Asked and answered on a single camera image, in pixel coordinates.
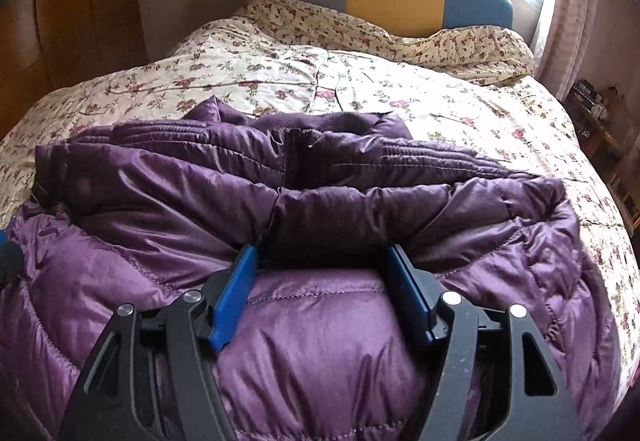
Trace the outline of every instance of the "pink curtain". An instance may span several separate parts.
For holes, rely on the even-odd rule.
[[[564,100],[577,77],[597,4],[598,0],[556,0],[548,33],[534,43],[539,52],[536,79],[558,100]]]

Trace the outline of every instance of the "silver screw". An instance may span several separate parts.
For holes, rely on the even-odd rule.
[[[520,304],[514,304],[509,308],[509,313],[516,318],[524,318],[527,316],[527,308]]]
[[[445,291],[442,294],[442,299],[450,306],[457,306],[460,302],[462,302],[460,293],[456,293],[455,291]]]
[[[133,306],[131,304],[122,304],[118,307],[119,316],[129,316],[131,313],[133,313]]]
[[[200,293],[200,291],[198,291],[197,289],[192,289],[191,291],[187,291],[187,293],[182,295],[182,298],[185,302],[194,304],[202,298],[202,293]]]

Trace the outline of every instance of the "floral blanket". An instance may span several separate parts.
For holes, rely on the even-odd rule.
[[[559,177],[599,265],[622,353],[619,400],[640,350],[640,277],[622,218],[564,109],[531,76],[513,31],[491,26],[399,38],[291,0],[252,0],[204,25],[165,60],[55,91],[0,143],[0,228],[30,194],[37,144],[88,126],[176,118],[213,95],[247,114],[397,111],[417,140],[478,150]]]

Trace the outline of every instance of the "floral bedding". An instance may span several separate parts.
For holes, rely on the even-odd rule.
[[[580,236],[602,272],[620,336],[619,399],[638,360],[640,277],[622,218],[557,100],[530,75],[513,31],[492,26],[399,38],[363,20],[291,0],[251,0],[175,53],[44,97],[0,143],[0,228],[30,194],[37,144],[89,126],[178,118],[217,96],[274,111],[397,111],[417,140],[476,149],[564,180]]]

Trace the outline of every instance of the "purple jacket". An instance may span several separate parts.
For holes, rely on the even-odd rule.
[[[291,270],[258,277],[216,364],[240,441],[396,439],[438,360],[407,349],[362,262],[391,243],[474,304],[526,306],[585,439],[612,414],[616,329],[557,179],[414,142],[393,114],[249,122],[214,99],[38,147],[36,166],[8,228],[27,279],[0,294],[0,404],[44,437],[113,309],[167,305],[260,239]]]

